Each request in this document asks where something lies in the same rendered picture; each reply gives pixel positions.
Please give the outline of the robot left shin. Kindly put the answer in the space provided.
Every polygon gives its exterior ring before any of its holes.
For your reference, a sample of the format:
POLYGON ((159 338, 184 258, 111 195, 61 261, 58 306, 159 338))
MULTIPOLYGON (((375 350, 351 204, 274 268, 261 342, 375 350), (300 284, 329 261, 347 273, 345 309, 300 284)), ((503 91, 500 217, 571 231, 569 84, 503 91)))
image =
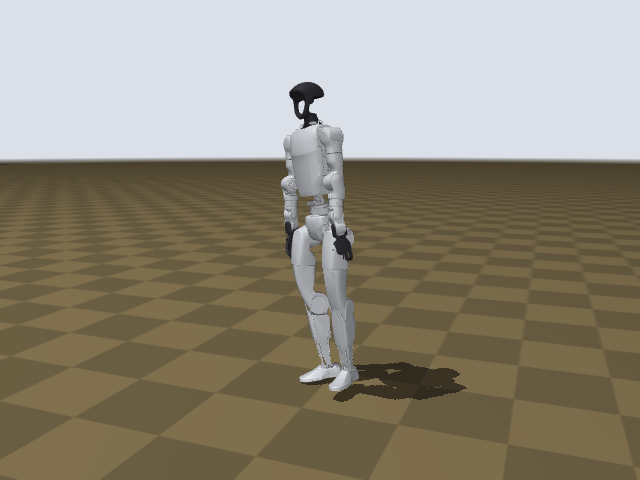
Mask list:
POLYGON ((348 373, 353 372, 353 344, 355 339, 355 317, 353 311, 353 300, 346 299, 346 307, 342 316, 339 310, 333 309, 331 318, 334 340, 339 350, 342 370, 346 371, 348 369, 348 373))

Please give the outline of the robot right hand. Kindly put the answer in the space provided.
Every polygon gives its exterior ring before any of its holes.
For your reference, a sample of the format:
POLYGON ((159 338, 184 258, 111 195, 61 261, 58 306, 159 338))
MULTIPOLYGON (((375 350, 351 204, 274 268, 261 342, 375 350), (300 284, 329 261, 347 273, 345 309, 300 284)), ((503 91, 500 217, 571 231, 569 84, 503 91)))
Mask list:
POLYGON ((287 255, 290 256, 290 258, 291 258, 291 248, 292 248, 293 234, 294 234, 294 231, 297 230, 297 229, 291 230, 290 222, 289 221, 285 222, 285 232, 288 234, 288 236, 286 238, 285 250, 286 250, 287 255))

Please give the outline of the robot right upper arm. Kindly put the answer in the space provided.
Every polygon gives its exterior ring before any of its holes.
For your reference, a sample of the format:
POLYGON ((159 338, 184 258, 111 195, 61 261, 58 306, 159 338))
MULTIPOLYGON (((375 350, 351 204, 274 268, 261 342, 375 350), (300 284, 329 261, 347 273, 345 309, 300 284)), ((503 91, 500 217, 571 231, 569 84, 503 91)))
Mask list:
POLYGON ((293 193, 298 189, 297 189, 297 186, 296 186, 294 170, 293 170, 293 164, 292 164, 291 153, 290 153, 290 137, 291 137, 291 135, 286 136, 285 139, 284 139, 284 149, 285 149, 285 153, 286 153, 286 169, 288 171, 288 176, 282 179, 281 187, 282 187, 283 190, 293 193))

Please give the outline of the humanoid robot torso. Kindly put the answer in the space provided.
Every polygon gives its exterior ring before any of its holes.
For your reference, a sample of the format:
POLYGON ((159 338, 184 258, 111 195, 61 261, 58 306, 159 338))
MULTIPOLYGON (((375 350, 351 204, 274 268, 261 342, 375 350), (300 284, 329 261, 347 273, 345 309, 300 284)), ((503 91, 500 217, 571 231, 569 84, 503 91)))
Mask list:
POLYGON ((323 242, 323 236, 331 222, 328 219, 329 202, 326 202, 322 195, 329 194, 333 190, 327 190, 323 185, 323 179, 330 173, 330 169, 326 160, 325 146, 320 141, 319 128, 330 126, 323 124, 322 120, 308 124, 311 126, 304 129, 300 128, 302 125, 300 124, 299 129, 292 133, 290 153, 299 195, 314 196, 315 200, 306 203, 310 207, 311 214, 305 217, 308 235, 313 240, 323 242), (322 124, 319 124, 319 121, 322 124))

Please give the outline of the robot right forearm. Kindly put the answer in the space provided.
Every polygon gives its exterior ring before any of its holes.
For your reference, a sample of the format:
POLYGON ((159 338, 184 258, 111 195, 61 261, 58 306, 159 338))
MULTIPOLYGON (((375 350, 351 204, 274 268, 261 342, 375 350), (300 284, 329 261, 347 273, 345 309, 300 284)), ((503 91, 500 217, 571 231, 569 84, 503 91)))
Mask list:
MULTIPOLYGON (((285 218, 285 222, 289 221, 291 224, 291 230, 297 229, 299 226, 298 223, 298 206, 297 206, 297 200, 299 199, 299 195, 295 192, 291 193, 291 192, 287 192, 285 190, 283 190, 283 196, 284 196, 284 200, 285 200, 285 206, 284 206, 284 218, 285 218)), ((284 222, 284 225, 285 225, 284 222)))

